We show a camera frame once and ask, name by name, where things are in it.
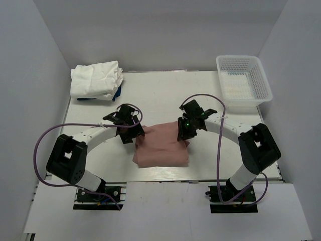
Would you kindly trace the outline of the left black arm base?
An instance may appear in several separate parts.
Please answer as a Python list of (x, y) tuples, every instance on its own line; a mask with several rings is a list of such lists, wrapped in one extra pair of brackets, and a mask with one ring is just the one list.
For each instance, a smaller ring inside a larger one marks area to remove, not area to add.
[(92, 194), (78, 188), (74, 198), (74, 210), (120, 211), (126, 198), (125, 183), (106, 184), (104, 194)]

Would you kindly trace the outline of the white t-shirt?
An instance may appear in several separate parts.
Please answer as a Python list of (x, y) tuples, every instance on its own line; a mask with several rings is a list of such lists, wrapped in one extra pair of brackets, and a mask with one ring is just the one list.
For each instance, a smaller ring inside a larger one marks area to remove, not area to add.
[(70, 96), (73, 99), (114, 101), (123, 79), (118, 61), (77, 65), (71, 70)]

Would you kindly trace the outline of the pink printed t-shirt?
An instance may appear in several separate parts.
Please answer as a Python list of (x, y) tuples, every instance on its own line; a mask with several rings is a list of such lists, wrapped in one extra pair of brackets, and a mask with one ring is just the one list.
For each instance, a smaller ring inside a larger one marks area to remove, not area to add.
[(178, 123), (144, 126), (144, 136), (135, 140), (132, 161), (139, 168), (186, 167), (189, 164), (188, 141), (178, 141)]

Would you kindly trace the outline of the white plastic mesh basket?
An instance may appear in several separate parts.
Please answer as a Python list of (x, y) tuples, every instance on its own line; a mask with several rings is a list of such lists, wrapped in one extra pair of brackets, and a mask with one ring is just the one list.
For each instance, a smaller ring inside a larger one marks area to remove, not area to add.
[(273, 99), (260, 60), (248, 55), (216, 58), (224, 103), (229, 107), (256, 107)]

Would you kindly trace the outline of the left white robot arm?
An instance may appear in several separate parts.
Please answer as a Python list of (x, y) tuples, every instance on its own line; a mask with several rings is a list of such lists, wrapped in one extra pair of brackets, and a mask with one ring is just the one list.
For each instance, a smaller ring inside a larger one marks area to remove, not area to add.
[(141, 110), (129, 103), (120, 105), (117, 111), (102, 118), (98, 124), (68, 123), (69, 126), (85, 126), (88, 129), (68, 136), (58, 136), (46, 165), (46, 170), (69, 185), (88, 191), (94, 200), (105, 197), (106, 182), (86, 170), (87, 155), (100, 144), (119, 136), (123, 144), (133, 143), (144, 136), (140, 124)]

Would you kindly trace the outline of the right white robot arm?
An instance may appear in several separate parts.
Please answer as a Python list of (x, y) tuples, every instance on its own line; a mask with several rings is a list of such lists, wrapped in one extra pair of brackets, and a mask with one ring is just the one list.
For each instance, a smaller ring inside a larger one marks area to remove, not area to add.
[(239, 146), (242, 165), (226, 181), (226, 193), (232, 200), (240, 199), (244, 188), (281, 157), (269, 128), (263, 123), (254, 126), (238, 123), (216, 110), (203, 110), (196, 100), (181, 105), (180, 109), (183, 116), (178, 118), (178, 141), (194, 138), (198, 130), (204, 130), (222, 134)]

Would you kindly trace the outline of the blue folded t-shirt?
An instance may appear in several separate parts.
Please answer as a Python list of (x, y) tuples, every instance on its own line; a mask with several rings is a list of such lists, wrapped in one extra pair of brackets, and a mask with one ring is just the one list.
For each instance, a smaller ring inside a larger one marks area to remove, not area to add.
[[(121, 86), (117, 89), (111, 101), (115, 101), (121, 95)], [(78, 101), (96, 100), (96, 98), (77, 98)]]

